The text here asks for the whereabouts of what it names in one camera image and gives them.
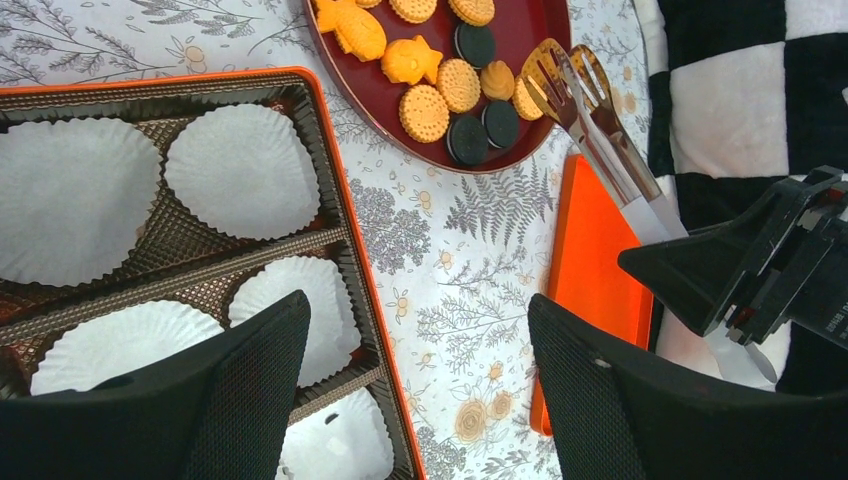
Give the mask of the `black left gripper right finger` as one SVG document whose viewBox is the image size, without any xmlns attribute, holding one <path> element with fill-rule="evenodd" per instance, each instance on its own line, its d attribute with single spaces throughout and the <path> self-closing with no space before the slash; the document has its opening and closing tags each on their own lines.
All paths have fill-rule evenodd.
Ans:
<svg viewBox="0 0 848 480">
<path fill-rule="evenodd" d="M 567 479 L 843 479 L 847 396 L 728 383 L 605 333 L 543 295 L 528 325 Z"/>
</svg>

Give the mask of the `orange cookie tin box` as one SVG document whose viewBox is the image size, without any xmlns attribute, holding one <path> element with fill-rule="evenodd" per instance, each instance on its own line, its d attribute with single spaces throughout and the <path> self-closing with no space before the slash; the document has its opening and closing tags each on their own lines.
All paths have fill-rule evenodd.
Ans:
<svg viewBox="0 0 848 480">
<path fill-rule="evenodd" d="M 282 238 L 239 238 L 211 228 L 176 198 L 164 178 L 169 147 L 188 123 L 217 108 L 241 104 L 269 107 L 289 117 L 317 173 L 320 208 L 316 218 Z M 1 404 L 33 396 L 32 376 L 45 353 L 81 323 L 142 303 L 169 300 L 212 316 L 224 333 L 233 329 L 228 307 L 247 279 L 285 257 L 318 257 L 338 265 L 362 342 L 339 373 L 311 387 L 297 385 L 287 428 L 365 388 L 384 416 L 395 455 L 394 469 L 386 479 L 423 478 L 422 457 L 376 305 L 352 193 L 316 76 L 301 67 L 287 67 L 1 92 L 1 136 L 27 122 L 88 118 L 122 120 L 153 142 L 161 156 L 157 195 L 128 258 L 103 278 L 58 287 L 1 277 Z"/>
</svg>

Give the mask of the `orange fish shaped cookie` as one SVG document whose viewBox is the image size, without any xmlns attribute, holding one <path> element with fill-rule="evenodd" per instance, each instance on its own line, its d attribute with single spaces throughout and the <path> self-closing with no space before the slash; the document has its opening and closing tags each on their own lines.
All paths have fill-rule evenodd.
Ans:
<svg viewBox="0 0 848 480">
<path fill-rule="evenodd" d="M 387 36 L 381 23 L 354 0 L 316 0 L 316 26 L 320 33 L 333 33 L 345 54 L 360 62 L 381 59 Z"/>
<path fill-rule="evenodd" d="M 415 86 L 425 79 L 435 85 L 442 60 L 442 52 L 431 48 L 423 36 L 416 35 L 389 43 L 381 58 L 381 69 L 391 83 Z"/>
</svg>

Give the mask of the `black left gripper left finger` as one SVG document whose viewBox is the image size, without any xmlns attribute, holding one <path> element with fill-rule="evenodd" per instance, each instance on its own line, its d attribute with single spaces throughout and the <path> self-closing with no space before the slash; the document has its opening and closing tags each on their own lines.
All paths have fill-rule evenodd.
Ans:
<svg viewBox="0 0 848 480">
<path fill-rule="evenodd" d="M 272 479 L 307 329 L 273 305 L 91 390 L 1 404 L 5 479 Z"/>
</svg>

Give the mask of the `white paper cupcake liner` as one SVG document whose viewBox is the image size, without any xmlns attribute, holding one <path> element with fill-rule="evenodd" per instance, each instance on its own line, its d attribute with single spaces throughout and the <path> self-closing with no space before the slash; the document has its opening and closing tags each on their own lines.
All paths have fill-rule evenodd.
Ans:
<svg viewBox="0 0 848 480">
<path fill-rule="evenodd" d="M 269 107 L 224 106 L 186 125 L 164 178 L 199 220 L 230 236 L 277 239 L 307 227 L 320 193 L 293 121 Z"/>
<path fill-rule="evenodd" d="M 27 122 L 1 136 L 1 277 L 77 286 L 119 268 L 158 191 L 158 148 L 110 118 Z"/>
<path fill-rule="evenodd" d="M 360 388 L 286 430 L 278 479 L 386 479 L 395 455 L 376 399 Z"/>
<path fill-rule="evenodd" d="M 30 392 L 88 391 L 222 332 L 215 318 L 177 301 L 111 312 L 66 331 L 38 364 Z"/>
<path fill-rule="evenodd" d="M 228 307 L 235 328 L 276 305 L 283 320 L 307 329 L 299 387 L 311 387 L 342 371 L 361 346 L 351 295 L 338 265 L 329 259 L 290 256 L 265 265 L 235 292 Z"/>
</svg>

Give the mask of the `metal serving tongs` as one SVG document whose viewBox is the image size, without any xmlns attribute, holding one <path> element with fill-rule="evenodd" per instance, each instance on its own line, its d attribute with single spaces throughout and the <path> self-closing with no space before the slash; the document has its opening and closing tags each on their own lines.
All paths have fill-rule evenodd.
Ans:
<svg viewBox="0 0 848 480">
<path fill-rule="evenodd" d="M 588 47 L 565 50 L 547 38 L 529 54 L 520 77 L 536 106 L 578 145 L 641 244 L 687 237 L 673 204 L 619 120 L 607 76 Z M 772 361 L 756 345 L 734 344 L 720 329 L 700 337 L 668 308 L 654 351 L 731 383 L 772 390 L 778 380 Z"/>
</svg>

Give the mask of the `orange tin lid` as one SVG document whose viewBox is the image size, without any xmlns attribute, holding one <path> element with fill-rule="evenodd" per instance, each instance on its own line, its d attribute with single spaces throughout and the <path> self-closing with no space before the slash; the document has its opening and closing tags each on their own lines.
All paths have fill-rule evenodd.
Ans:
<svg viewBox="0 0 848 480">
<path fill-rule="evenodd" d="M 564 162 L 544 293 L 592 326 L 649 348 L 654 297 L 617 264 L 638 239 L 580 154 Z"/>
</svg>

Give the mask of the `dark red round plate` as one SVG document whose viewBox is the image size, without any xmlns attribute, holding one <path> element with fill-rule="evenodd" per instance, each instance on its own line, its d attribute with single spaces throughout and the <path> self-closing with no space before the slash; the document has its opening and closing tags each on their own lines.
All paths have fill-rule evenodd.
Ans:
<svg viewBox="0 0 848 480">
<path fill-rule="evenodd" d="M 496 172 L 552 129 L 519 80 L 535 47 L 571 44 L 564 1 L 307 1 L 335 86 L 389 143 L 454 171 Z"/>
</svg>

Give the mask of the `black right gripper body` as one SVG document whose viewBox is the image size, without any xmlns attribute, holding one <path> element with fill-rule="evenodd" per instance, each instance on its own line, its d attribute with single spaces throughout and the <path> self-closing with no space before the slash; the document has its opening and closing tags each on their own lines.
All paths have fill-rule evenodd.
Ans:
<svg viewBox="0 0 848 480">
<path fill-rule="evenodd" d="M 731 340 L 761 343 L 793 322 L 847 346 L 847 182 L 817 167 L 786 178 L 727 225 L 741 258 L 722 301 Z"/>
</svg>

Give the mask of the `black sandwich cookie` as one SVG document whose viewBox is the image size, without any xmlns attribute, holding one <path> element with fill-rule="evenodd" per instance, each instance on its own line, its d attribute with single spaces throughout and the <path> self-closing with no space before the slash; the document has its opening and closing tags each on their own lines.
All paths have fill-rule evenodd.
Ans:
<svg viewBox="0 0 848 480">
<path fill-rule="evenodd" d="M 454 31 L 454 45 L 459 57 L 474 69 L 482 69 L 495 59 L 495 38 L 488 26 L 460 23 Z"/>
<path fill-rule="evenodd" d="M 489 143 L 499 149 L 512 147 L 519 135 L 520 118 L 511 103 L 503 100 L 491 101 L 481 115 Z"/>
<path fill-rule="evenodd" d="M 459 165 L 476 167 L 486 161 L 488 136 L 482 122 L 472 115 L 459 115 L 451 121 L 446 143 L 449 154 Z"/>
</svg>

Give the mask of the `swirl butter cookie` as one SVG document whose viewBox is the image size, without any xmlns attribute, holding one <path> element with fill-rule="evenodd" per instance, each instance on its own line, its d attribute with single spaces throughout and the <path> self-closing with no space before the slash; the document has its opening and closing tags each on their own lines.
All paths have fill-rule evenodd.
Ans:
<svg viewBox="0 0 848 480">
<path fill-rule="evenodd" d="M 515 90 L 515 76 L 502 60 L 495 60 L 480 72 L 480 85 L 489 100 L 509 101 Z"/>
</svg>

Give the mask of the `round beige biscuit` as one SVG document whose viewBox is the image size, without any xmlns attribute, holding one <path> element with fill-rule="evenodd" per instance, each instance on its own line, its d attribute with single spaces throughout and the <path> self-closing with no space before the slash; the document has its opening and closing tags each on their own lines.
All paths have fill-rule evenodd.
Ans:
<svg viewBox="0 0 848 480">
<path fill-rule="evenodd" d="M 459 58 L 440 64 L 436 88 L 443 96 L 448 109 L 455 113 L 473 109 L 481 95 L 478 74 L 469 63 Z"/>
<path fill-rule="evenodd" d="M 402 96 L 399 118 L 402 127 L 413 140 L 433 143 L 445 135 L 450 112 L 444 97 L 435 87 L 416 85 Z"/>
<path fill-rule="evenodd" d="M 493 0 L 449 0 L 448 3 L 458 18 L 475 27 L 488 25 L 496 13 Z"/>
<path fill-rule="evenodd" d="M 437 0 L 390 0 L 393 11 L 405 22 L 422 24 L 434 14 Z"/>
<path fill-rule="evenodd" d="M 512 103 L 519 117 L 526 121 L 535 121 L 544 115 L 544 112 L 530 96 L 524 81 L 520 77 L 515 78 Z"/>
</svg>

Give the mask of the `black white checkered blanket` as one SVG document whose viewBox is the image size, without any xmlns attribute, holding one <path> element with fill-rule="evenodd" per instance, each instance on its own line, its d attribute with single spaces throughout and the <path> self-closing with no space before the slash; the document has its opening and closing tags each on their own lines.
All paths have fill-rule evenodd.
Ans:
<svg viewBox="0 0 848 480">
<path fill-rule="evenodd" d="M 639 1 L 648 163 L 688 230 L 768 187 L 847 166 L 843 1 Z"/>
</svg>

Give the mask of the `floral table cloth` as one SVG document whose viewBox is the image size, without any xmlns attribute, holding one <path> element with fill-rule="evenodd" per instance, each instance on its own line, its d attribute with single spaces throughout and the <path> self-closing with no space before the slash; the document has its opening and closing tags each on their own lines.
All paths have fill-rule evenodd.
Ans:
<svg viewBox="0 0 848 480">
<path fill-rule="evenodd" d="M 431 479 L 557 479 L 528 424 L 530 297 L 546 288 L 563 163 L 464 175 L 395 148 L 335 87 L 300 1 L 5 1 L 1 82 L 83 84 L 299 65 L 320 79 Z"/>
</svg>

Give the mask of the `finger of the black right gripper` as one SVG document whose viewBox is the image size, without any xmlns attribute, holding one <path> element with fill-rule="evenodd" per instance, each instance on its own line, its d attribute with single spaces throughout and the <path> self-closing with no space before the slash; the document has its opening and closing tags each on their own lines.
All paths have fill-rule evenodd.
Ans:
<svg viewBox="0 0 848 480">
<path fill-rule="evenodd" d="M 626 250 L 618 264 L 696 335 L 724 323 L 741 338 L 766 338 L 782 319 L 757 318 L 766 313 L 766 299 L 757 295 L 774 284 L 767 265 L 781 245 L 779 222 L 730 221 Z"/>
</svg>

